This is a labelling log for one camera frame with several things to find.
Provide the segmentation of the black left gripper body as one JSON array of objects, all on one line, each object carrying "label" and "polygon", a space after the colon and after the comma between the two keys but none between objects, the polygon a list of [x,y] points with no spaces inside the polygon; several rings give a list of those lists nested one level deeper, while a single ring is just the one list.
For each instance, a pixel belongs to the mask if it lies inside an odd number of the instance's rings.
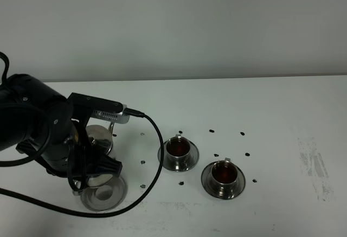
[{"label": "black left gripper body", "polygon": [[83,146],[88,138],[86,126],[95,109],[110,109],[121,104],[89,95],[72,93],[68,98],[56,92],[38,92],[18,95],[20,103],[37,107],[52,122],[51,142],[37,159],[46,170],[55,176],[67,177],[68,145]]}]

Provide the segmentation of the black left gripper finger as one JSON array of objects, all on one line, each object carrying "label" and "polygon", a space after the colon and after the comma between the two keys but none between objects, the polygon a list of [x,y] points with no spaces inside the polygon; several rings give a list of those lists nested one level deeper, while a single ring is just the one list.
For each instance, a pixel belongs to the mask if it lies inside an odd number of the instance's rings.
[{"label": "black left gripper finger", "polygon": [[68,145],[67,178],[72,191],[81,193],[87,187],[86,150],[84,146]]},{"label": "black left gripper finger", "polygon": [[105,153],[93,150],[89,139],[84,140],[83,146],[86,150],[87,177],[112,175],[119,177],[123,165]]}]

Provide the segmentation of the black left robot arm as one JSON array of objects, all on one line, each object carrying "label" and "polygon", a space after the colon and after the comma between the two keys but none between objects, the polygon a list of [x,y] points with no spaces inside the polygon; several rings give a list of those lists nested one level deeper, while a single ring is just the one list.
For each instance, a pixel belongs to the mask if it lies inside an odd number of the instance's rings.
[{"label": "black left robot arm", "polygon": [[1,150],[15,146],[26,157],[1,166],[36,161],[83,188],[93,177],[118,177],[121,162],[93,147],[86,126],[90,118],[115,121],[123,110],[115,101],[77,93],[66,98],[30,75],[13,75],[1,86]]}]

